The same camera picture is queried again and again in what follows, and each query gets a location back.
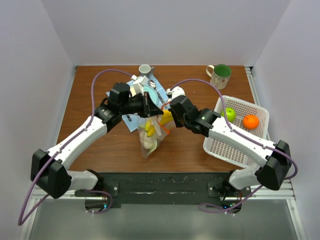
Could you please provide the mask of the yellow banana bunch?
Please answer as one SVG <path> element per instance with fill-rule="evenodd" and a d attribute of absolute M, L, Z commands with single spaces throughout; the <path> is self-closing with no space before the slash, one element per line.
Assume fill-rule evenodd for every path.
<path fill-rule="evenodd" d="M 163 115 L 157 117 L 151 117 L 145 123 L 144 130 L 148 137 L 153 136 L 155 133 L 162 135 L 161 130 L 164 130 L 166 134 L 170 133 L 170 130 L 165 127 L 166 124 L 173 121 L 173 116 L 170 111 L 165 110 Z"/>

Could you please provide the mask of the clear zip top bag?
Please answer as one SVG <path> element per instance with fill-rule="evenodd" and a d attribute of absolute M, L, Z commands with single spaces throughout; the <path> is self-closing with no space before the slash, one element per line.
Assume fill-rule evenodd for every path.
<path fill-rule="evenodd" d="M 176 125 L 174 123 L 171 112 L 169 111 L 169 102 L 161 106 L 163 115 L 138 118 L 138 134 L 141 146 L 141 153 L 144 158 L 147 158 L 159 146 L 164 138 L 170 134 Z"/>

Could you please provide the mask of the toy cabbage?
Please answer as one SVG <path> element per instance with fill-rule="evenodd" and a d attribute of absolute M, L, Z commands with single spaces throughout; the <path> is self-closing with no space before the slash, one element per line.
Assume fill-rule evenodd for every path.
<path fill-rule="evenodd" d="M 155 133 L 153 136 L 148 137 L 145 131 L 145 125 L 138 126 L 139 140 L 141 146 L 148 151 L 148 154 L 152 153 L 160 145 L 162 141 L 162 135 Z"/>

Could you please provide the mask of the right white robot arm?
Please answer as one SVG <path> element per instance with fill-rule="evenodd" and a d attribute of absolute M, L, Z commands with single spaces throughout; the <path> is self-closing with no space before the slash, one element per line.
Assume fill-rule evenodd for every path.
<path fill-rule="evenodd" d="M 280 140 L 274 143 L 259 138 L 230 124 L 209 108 L 197 109 L 184 95 L 179 95 L 170 102 L 169 111 L 176 127 L 185 127 L 194 134 L 225 143 L 255 162 L 252 167 L 233 170 L 227 175 L 222 184 L 227 196 L 233 197 L 240 190 L 258 184 L 273 191 L 281 188 L 292 166 L 287 142 Z"/>

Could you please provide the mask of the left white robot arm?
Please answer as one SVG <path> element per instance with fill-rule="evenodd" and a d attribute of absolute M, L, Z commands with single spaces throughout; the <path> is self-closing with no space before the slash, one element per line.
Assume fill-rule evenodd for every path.
<path fill-rule="evenodd" d="M 31 180 L 54 199 L 70 190 L 86 190 L 92 196 L 99 196 L 104 190 L 103 178 L 93 170 L 70 171 L 74 160 L 119 124 L 123 115 L 149 118 L 163 113 L 148 92 L 132 95 L 128 84 L 116 83 L 76 131 L 49 150 L 39 149 L 33 154 Z"/>

